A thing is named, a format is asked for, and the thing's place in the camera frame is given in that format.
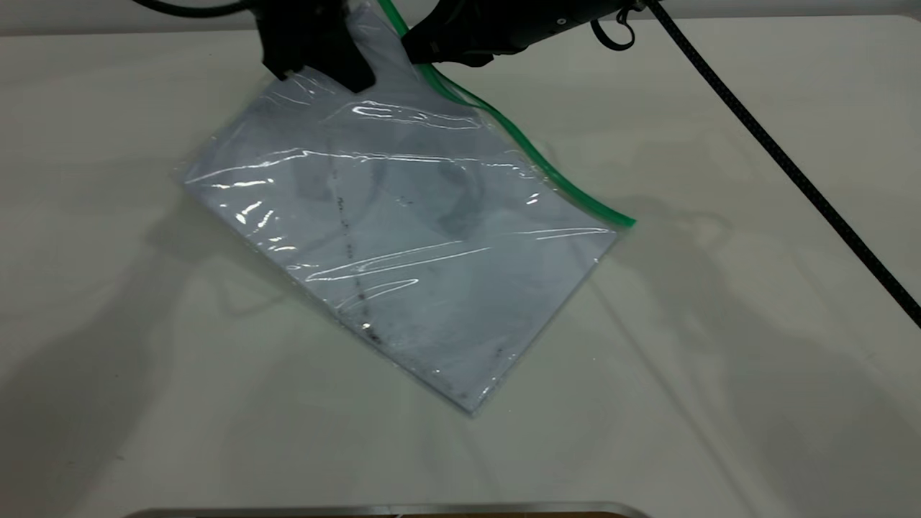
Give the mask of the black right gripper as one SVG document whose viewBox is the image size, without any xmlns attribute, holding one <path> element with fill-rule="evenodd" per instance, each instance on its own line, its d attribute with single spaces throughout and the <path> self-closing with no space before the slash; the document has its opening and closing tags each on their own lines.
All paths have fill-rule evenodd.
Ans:
<svg viewBox="0 0 921 518">
<path fill-rule="evenodd" d="M 632 1 L 463 1 L 457 14 L 433 13 L 401 37 L 412 63 L 483 68 L 497 55 L 634 6 Z"/>
</svg>

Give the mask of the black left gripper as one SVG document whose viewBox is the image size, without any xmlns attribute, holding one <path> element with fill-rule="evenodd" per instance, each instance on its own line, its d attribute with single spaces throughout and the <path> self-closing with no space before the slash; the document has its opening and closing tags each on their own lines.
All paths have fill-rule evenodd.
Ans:
<svg viewBox="0 0 921 518">
<path fill-rule="evenodd" d="M 286 80 L 304 67 L 324 73 L 353 93 L 377 83 L 371 65 L 346 27 L 345 1 L 257 1 L 255 20 L 262 63 L 274 78 Z"/>
</svg>

